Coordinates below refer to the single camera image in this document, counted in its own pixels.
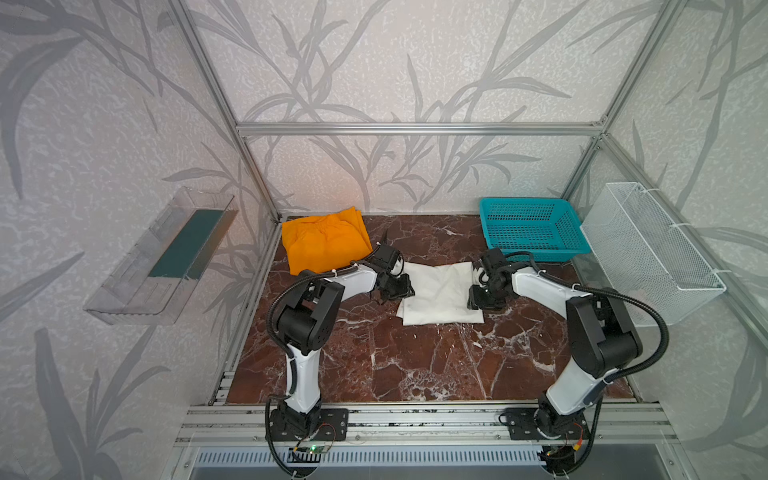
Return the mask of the orange drawstring shorts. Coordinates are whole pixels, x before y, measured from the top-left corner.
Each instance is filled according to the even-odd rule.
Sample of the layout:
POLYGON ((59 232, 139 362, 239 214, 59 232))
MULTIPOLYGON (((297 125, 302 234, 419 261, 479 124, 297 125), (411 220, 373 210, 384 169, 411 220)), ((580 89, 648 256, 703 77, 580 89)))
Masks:
POLYGON ((373 251, 362 214, 354 207, 284 223, 282 244, 293 276, 341 269, 373 251))

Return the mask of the clear acrylic wall shelf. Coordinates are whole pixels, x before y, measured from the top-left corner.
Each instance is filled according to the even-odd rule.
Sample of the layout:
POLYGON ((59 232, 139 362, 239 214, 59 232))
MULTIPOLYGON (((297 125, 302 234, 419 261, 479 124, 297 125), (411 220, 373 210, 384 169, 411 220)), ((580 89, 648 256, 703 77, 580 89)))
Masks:
POLYGON ((180 188, 84 311, 112 326, 174 324, 237 213, 233 194, 180 188))

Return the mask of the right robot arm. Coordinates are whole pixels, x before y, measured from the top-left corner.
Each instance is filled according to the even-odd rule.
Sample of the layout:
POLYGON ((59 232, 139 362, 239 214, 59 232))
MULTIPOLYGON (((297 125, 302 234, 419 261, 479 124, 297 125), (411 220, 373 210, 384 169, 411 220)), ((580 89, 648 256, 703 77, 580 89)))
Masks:
POLYGON ((535 422, 550 435, 598 403, 615 374, 642 353, 624 301, 613 290, 587 292, 549 275, 529 252, 506 255, 499 248, 480 257, 468 307, 495 311, 509 300, 535 301, 565 319, 571 359, 538 400, 535 422))

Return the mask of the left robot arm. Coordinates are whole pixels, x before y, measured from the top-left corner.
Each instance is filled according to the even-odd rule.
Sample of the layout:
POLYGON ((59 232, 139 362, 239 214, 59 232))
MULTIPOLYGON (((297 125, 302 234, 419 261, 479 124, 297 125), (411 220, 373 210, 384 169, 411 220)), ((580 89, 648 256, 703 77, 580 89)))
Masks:
POLYGON ((304 426, 319 417, 320 353, 333 332, 341 304, 376 292, 383 301, 412 297, 414 289, 404 271, 401 252, 379 244, 361 260, 323 273, 305 270, 272 303, 267 333, 285 354, 286 391, 277 410, 304 426))

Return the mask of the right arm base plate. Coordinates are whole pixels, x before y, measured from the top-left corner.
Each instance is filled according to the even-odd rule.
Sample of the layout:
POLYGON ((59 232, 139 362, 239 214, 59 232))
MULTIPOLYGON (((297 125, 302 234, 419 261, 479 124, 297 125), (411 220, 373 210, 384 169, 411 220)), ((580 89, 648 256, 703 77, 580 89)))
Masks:
POLYGON ((542 407, 507 408, 498 417, 512 440, 583 440, 589 433, 582 412, 559 415, 542 407))

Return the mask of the teal plastic basket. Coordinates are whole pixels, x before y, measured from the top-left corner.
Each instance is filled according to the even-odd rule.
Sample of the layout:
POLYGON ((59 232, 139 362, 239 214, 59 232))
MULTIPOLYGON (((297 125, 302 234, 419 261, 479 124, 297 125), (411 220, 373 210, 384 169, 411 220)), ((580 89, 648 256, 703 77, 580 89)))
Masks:
POLYGON ((527 251, 537 262, 547 263, 591 252, 576 211, 562 199, 484 198, 479 215, 490 249, 506 254, 527 251))

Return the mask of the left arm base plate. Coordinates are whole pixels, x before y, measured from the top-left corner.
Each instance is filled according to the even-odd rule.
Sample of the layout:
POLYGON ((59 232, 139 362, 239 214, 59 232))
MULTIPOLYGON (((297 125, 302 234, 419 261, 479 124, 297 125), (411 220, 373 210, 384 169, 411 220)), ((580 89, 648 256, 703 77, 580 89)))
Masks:
POLYGON ((349 426, 350 411, 344 408, 320 408, 300 413, 290 408, 274 409, 268 427, 273 441, 344 441, 349 426))

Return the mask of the small circuit board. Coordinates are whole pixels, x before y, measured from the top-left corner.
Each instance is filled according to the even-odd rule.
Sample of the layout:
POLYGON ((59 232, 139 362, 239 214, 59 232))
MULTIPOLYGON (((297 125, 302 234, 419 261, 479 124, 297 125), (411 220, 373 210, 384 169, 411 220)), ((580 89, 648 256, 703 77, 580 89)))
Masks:
POLYGON ((291 453, 296 456, 311 456, 311 455, 321 455, 328 453, 333 444, 332 443, 310 443, 307 445, 304 444, 297 444, 291 449, 291 453))

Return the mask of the aluminium mounting rail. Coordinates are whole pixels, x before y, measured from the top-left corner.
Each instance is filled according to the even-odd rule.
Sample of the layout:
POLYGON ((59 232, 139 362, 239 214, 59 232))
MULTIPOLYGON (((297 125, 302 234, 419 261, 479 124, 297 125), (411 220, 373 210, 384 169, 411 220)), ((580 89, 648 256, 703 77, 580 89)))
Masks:
MULTIPOLYGON (((543 445, 534 428, 503 417, 506 409, 527 410, 532 402, 363 402, 342 403, 349 411, 337 446, 373 445, 543 445)), ((174 445, 263 446, 262 405, 191 407, 174 445)), ((598 444, 678 444, 677 433, 658 403, 605 401, 595 441, 598 444)))

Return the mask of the white garment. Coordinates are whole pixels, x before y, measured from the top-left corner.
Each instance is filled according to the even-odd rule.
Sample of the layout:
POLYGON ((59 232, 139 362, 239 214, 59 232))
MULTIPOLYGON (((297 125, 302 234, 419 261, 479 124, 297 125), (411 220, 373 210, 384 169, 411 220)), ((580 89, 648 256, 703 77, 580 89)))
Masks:
POLYGON ((414 295, 402 299, 396 316, 404 326, 482 324, 483 313, 468 307, 469 293, 478 279, 471 262, 442 266, 405 263, 414 295))

